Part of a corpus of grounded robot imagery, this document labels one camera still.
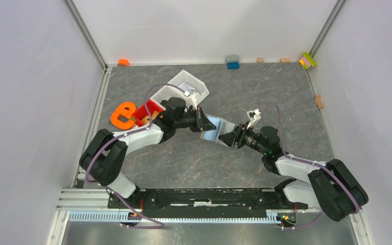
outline gray tabletop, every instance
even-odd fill
[[[205,113],[245,123],[245,110],[277,103],[287,151],[318,161],[333,158],[310,82],[299,63],[241,64],[236,70],[227,70],[224,64],[114,67],[99,129],[120,131],[110,122],[117,106],[126,101],[142,105],[148,88],[167,83],[183,69],[208,87],[210,95],[200,104]],[[255,131],[266,125],[278,128],[275,109],[262,113]],[[200,133],[189,129],[177,130],[165,143],[132,152],[122,172],[141,188],[274,187],[286,179],[266,171],[260,153],[202,140]]]

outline white plastic bin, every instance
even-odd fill
[[[209,95],[209,91],[207,86],[205,86],[205,83],[197,79],[192,74],[188,73],[186,70],[180,71],[180,73],[178,73],[168,83],[178,86],[184,91],[188,91],[190,93],[190,96],[184,96],[184,94],[176,88],[172,88],[170,86],[163,86],[150,98],[152,101],[160,105],[163,109],[165,108],[160,104],[161,101],[169,100],[171,97],[182,98],[183,100],[185,100],[187,107],[195,107]]]

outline gray floor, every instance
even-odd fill
[[[333,158],[310,82],[299,63],[242,64],[237,70],[227,70],[224,64],[114,67],[99,129],[119,131],[110,123],[118,105],[126,101],[142,105],[148,88],[168,82],[182,69],[208,87],[210,95],[200,104],[205,113],[244,123],[244,109],[277,103],[283,112],[286,150],[312,160]],[[278,127],[275,109],[263,112],[255,128],[265,125]],[[141,188],[274,187],[285,179],[267,172],[260,159],[247,147],[229,149],[181,129],[163,144],[128,155],[122,172]]]
[[[298,214],[299,223],[314,219],[314,214]],[[309,227],[281,231],[269,224],[166,224],[162,230],[127,230],[118,223],[69,222],[62,244],[282,244],[354,245],[351,222],[337,223],[324,216]]]

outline pink block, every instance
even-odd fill
[[[312,64],[310,64],[310,62],[306,59],[306,57],[303,57],[303,58],[301,58],[303,61],[304,61],[304,63],[306,63],[306,65],[308,66],[308,67],[312,67]]]

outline red box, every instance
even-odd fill
[[[153,102],[151,100],[148,100],[146,102],[146,106],[148,106],[148,110],[150,111],[151,115],[153,115],[154,112],[160,113],[160,112],[164,111],[161,107],[159,107],[157,105],[157,103],[155,103],[155,102]],[[148,113],[146,112],[146,109],[145,109],[145,104],[143,104],[142,106],[137,108],[137,110],[135,112],[133,112],[133,114],[131,116],[135,119],[136,124],[138,126],[145,125],[145,123],[142,122],[142,120],[146,116],[148,116]]]

